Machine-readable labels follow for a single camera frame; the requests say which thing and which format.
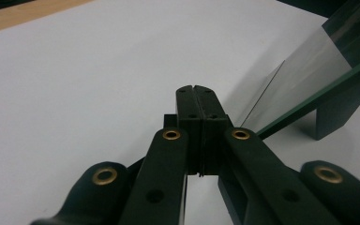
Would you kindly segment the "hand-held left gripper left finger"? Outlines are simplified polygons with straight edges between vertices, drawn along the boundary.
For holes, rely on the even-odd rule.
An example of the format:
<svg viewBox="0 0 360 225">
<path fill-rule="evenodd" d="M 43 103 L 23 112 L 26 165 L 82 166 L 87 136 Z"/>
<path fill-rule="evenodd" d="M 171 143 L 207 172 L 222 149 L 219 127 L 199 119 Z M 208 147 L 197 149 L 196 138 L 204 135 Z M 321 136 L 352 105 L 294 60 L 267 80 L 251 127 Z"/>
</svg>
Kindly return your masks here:
<svg viewBox="0 0 360 225">
<path fill-rule="evenodd" d="M 176 114 L 165 114 L 165 128 L 181 128 L 188 135 L 187 168 L 188 174 L 200 170 L 200 132 L 201 114 L 196 91 L 192 85 L 179 88 L 175 92 Z"/>
</svg>

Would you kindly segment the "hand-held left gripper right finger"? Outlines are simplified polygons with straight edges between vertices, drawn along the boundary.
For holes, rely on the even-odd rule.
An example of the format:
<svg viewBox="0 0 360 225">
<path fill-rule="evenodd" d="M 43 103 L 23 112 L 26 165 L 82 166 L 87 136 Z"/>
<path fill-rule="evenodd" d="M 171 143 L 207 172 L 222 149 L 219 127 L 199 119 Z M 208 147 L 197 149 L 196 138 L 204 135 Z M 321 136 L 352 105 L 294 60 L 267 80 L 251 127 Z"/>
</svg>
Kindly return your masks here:
<svg viewBox="0 0 360 225">
<path fill-rule="evenodd" d="M 200 175 L 217 175 L 222 162 L 221 140 L 232 122 L 212 89 L 197 85 L 194 91 L 202 116 Z"/>
</svg>

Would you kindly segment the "white paper sheet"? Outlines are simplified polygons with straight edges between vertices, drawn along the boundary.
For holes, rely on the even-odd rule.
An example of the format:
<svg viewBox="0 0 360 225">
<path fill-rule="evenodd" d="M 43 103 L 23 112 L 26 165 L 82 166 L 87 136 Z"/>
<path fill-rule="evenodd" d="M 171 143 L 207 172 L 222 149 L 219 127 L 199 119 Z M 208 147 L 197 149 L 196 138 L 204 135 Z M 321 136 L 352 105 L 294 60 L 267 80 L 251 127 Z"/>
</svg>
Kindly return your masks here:
<svg viewBox="0 0 360 225">
<path fill-rule="evenodd" d="M 143 157 L 184 85 L 240 125 L 323 18 L 278 0 L 95 0 L 0 31 L 0 225 L 54 215 L 102 161 Z"/>
</svg>

